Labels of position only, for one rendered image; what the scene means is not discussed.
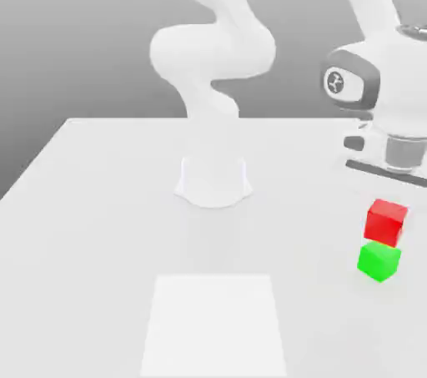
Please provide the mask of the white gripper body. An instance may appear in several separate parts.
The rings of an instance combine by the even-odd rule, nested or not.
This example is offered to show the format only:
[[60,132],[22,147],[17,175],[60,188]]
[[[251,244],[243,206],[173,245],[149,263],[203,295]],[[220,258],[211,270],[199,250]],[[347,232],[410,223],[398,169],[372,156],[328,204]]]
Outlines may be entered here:
[[427,179],[394,174],[357,159],[340,159],[335,165],[335,188],[363,197],[427,199]]

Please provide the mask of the small red cube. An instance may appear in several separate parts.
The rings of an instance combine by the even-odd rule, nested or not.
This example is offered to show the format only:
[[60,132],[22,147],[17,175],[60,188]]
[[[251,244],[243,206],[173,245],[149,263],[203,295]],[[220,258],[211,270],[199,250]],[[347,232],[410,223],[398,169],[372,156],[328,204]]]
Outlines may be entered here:
[[364,238],[395,248],[408,211],[403,205],[376,199],[367,212]]

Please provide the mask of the small green cube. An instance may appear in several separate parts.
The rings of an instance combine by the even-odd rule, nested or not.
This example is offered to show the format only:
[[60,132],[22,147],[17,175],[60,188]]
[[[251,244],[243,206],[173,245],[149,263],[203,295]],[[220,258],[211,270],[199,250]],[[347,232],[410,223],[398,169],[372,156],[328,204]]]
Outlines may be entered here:
[[401,249],[370,241],[359,252],[357,269],[377,282],[395,274],[399,266]]

